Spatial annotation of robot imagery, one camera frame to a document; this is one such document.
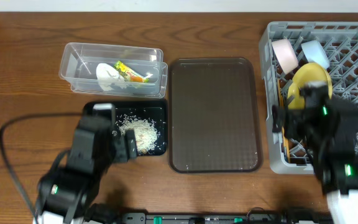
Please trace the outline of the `yellow plate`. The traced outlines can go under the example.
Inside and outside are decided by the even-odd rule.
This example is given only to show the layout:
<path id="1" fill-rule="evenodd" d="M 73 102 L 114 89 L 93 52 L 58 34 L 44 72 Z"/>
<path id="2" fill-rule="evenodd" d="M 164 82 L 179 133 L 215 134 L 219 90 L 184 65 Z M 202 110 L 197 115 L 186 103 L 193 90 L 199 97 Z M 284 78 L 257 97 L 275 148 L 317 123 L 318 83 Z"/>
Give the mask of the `yellow plate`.
<path id="1" fill-rule="evenodd" d="M 331 77 L 325 68 L 317 63 L 307 63 L 303 65 L 292 78 L 292 84 L 288 89 L 287 99 L 293 97 L 289 103 L 289 109 L 304 109 L 305 99 L 300 95 L 300 89 L 309 82 L 323 82 L 328 86 L 328 96 L 332 98 L 333 86 Z"/>

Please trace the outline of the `rice food scraps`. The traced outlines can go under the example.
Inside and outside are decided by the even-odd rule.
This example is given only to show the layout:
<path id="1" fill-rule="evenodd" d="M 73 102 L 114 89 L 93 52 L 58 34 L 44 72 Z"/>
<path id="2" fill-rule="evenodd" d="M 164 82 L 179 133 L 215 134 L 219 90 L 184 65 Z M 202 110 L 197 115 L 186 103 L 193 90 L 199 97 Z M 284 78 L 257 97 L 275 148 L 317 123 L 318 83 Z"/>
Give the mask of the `rice food scraps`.
<path id="1" fill-rule="evenodd" d="M 162 132 L 157 130 L 157 123 L 154 120 L 125 114 L 116 123 L 122 134 L 128 130 L 134 131 L 138 155 L 156 156 L 165 150 L 165 144 L 159 143 Z"/>

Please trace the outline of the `pink white bowl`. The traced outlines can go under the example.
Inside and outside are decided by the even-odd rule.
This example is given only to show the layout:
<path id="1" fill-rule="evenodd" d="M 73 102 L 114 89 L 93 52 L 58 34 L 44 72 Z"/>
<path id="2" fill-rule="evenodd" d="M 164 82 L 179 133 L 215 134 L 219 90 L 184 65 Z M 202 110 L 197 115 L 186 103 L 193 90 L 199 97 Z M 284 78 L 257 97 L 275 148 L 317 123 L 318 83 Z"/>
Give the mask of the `pink white bowl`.
<path id="1" fill-rule="evenodd" d="M 296 69 L 298 66 L 298 59 L 288 39 L 273 41 L 272 48 L 279 65 L 285 74 L 288 74 Z"/>

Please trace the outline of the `light blue bowl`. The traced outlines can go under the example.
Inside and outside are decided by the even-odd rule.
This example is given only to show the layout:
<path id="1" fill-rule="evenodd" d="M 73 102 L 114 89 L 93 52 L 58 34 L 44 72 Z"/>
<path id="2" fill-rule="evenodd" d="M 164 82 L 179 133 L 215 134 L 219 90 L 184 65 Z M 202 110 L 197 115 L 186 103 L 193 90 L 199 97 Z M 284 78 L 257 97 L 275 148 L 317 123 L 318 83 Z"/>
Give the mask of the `light blue bowl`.
<path id="1" fill-rule="evenodd" d="M 317 63 L 324 69 L 329 68 L 329 60 L 326 52 L 317 40 L 302 43 L 301 49 L 309 63 Z"/>

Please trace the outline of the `white napkin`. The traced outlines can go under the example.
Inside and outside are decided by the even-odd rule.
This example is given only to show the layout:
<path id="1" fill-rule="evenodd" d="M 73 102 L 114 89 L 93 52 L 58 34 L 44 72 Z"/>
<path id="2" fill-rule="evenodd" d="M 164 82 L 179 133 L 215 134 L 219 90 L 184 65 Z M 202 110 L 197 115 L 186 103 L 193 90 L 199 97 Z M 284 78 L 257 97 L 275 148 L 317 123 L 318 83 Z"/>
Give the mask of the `white napkin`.
<path id="1" fill-rule="evenodd" d="M 99 86 L 104 91 L 111 91 L 114 87 L 126 88 L 125 79 L 112 66 L 99 63 L 96 67 L 96 76 Z"/>

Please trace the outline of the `yellow green snack wrapper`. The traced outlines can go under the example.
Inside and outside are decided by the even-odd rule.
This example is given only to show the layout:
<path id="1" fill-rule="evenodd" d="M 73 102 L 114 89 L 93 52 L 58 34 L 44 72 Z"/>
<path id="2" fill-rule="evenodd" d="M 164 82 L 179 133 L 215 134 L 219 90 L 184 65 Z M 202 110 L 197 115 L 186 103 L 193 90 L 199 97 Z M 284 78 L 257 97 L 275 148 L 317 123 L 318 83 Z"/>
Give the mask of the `yellow green snack wrapper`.
<path id="1" fill-rule="evenodd" d="M 143 77 L 142 75 L 135 72 L 133 69 L 128 67 L 126 64 L 121 61 L 117 61 L 113 67 L 118 71 L 120 76 L 124 78 L 127 82 L 137 82 L 137 83 L 148 83 L 149 79 Z"/>

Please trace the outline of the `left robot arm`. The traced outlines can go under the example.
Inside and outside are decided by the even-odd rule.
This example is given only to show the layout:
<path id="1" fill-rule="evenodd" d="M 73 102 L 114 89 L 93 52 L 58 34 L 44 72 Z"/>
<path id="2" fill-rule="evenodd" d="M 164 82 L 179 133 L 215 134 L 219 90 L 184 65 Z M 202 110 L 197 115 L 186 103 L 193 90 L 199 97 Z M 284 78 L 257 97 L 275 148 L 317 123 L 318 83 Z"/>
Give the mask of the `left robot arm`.
<path id="1" fill-rule="evenodd" d="M 117 223 L 119 217 L 94 203 L 102 176 L 137 157 L 133 131 L 121 134 L 112 103 L 88 103 L 71 149 L 60 153 L 39 181 L 34 223 Z"/>

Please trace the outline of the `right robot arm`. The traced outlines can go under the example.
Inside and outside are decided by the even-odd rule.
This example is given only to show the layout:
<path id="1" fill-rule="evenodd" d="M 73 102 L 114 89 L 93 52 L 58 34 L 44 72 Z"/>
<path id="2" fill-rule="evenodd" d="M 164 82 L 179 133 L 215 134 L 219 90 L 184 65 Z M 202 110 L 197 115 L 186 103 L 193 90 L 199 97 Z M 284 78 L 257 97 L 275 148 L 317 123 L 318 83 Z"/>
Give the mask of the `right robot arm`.
<path id="1" fill-rule="evenodd" d="M 334 223 L 358 223 L 357 105 L 329 95 L 329 85 L 312 81 L 300 88 L 302 109 L 273 105 L 273 132 L 304 140 Z"/>

